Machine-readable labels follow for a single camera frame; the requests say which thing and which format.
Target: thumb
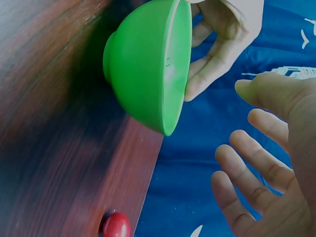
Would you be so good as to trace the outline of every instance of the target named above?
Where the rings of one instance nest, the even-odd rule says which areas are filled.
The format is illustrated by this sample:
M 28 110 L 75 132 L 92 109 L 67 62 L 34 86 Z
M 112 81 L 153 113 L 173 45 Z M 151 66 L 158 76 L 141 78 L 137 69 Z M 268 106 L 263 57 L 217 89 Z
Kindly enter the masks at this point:
M 248 104 L 266 109 L 288 121 L 293 108 L 315 93 L 315 80 L 299 80 L 275 73 L 263 73 L 254 80 L 238 80 L 237 94 Z

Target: fingernail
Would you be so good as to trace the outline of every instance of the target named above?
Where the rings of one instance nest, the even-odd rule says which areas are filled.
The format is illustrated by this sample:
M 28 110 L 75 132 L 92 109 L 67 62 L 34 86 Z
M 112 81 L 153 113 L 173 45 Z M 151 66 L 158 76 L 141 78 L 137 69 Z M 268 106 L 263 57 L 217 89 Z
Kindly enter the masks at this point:
M 251 80 L 244 80 L 244 79 L 238 80 L 235 83 L 235 89 L 236 90 L 237 89 L 243 89 L 243 88 L 249 86 L 250 83 L 251 83 Z

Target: white print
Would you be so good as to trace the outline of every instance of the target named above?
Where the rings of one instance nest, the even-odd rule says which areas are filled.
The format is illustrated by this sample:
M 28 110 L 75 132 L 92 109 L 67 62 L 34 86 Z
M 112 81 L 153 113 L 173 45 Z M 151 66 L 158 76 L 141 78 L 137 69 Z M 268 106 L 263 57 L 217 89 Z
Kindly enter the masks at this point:
M 316 21 L 305 18 L 304 20 L 311 22 L 314 25 L 314 36 L 316 36 Z
M 308 18 L 304 19 L 305 21 L 308 21 L 310 23 L 312 23 L 314 25 L 314 36 L 316 36 L 316 21 L 315 20 L 311 20 Z M 310 42 L 309 39 L 306 37 L 305 33 L 303 30 L 301 30 L 301 36 L 304 40 L 303 44 L 302 44 L 302 49 L 305 49 L 306 45 Z
M 304 40 L 303 44 L 302 44 L 302 49 L 304 49 L 306 47 L 306 45 L 310 42 L 308 40 L 308 38 L 306 37 L 305 33 L 303 30 L 301 30 L 301 35 L 302 35 L 302 38 Z
M 193 233 L 190 235 L 190 237 L 198 237 L 199 234 L 201 233 L 202 227 L 203 227 L 203 226 L 197 227 L 196 230 L 193 231 Z
M 270 72 L 272 73 L 278 73 L 283 76 L 288 76 L 294 79 L 308 79 L 316 77 L 316 68 L 309 68 L 309 67 L 279 67 L 272 69 Z M 242 73 L 243 76 L 257 76 L 258 74 L 254 73 Z

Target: fingers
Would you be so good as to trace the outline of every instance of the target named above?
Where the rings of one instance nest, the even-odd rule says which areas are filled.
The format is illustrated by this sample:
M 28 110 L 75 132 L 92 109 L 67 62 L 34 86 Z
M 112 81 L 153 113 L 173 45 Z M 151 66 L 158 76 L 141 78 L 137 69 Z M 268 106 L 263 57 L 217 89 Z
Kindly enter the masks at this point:
M 212 52 L 203 59 L 208 62 L 189 79 L 186 88 L 185 101 L 193 100 L 212 82 L 225 74 L 246 47 L 247 45 L 244 41 L 226 40 L 223 43 L 219 43 L 218 40 L 216 40 L 211 48 Z
M 277 198 L 253 175 L 232 147 L 220 146 L 216 150 L 215 159 L 232 183 L 259 213 L 263 214 Z
M 236 92 L 247 103 L 267 109 L 287 121 L 294 106 L 315 92 L 315 81 L 263 73 L 253 81 L 239 80 Z
M 272 156 L 245 131 L 237 130 L 230 136 L 230 144 L 276 190 L 285 193 L 295 179 L 292 169 Z
M 222 171 L 215 172 L 212 175 L 211 184 L 215 200 L 231 230 L 236 236 L 245 236 L 247 230 L 256 221 L 240 203 L 229 177 Z
M 287 123 L 280 120 L 277 116 L 260 109 L 250 111 L 248 121 L 267 137 L 277 142 L 285 151 L 288 151 Z
M 192 12 L 192 18 L 196 17 L 199 15 L 201 12 L 197 4 L 192 4 L 191 5 L 191 12 Z
M 204 20 L 199 22 L 192 30 L 192 47 L 199 46 L 213 32 Z

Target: bowl base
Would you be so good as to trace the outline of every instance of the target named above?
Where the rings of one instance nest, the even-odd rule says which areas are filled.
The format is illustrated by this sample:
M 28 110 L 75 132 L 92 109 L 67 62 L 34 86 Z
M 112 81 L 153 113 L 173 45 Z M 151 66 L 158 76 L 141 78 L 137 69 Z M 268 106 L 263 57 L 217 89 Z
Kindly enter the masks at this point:
M 103 72 L 104 72 L 104 75 L 105 75 L 105 79 L 107 80 L 107 82 L 109 84 L 111 84 L 111 78 L 110 78 L 110 73 L 109 73 L 109 61 L 110 61 L 110 52 L 111 52 L 111 46 L 112 46 L 112 43 L 113 43 L 113 36 L 114 36 L 115 32 L 113 32 L 106 45 L 105 45 L 105 49 L 104 49 L 104 54 L 103 54 Z

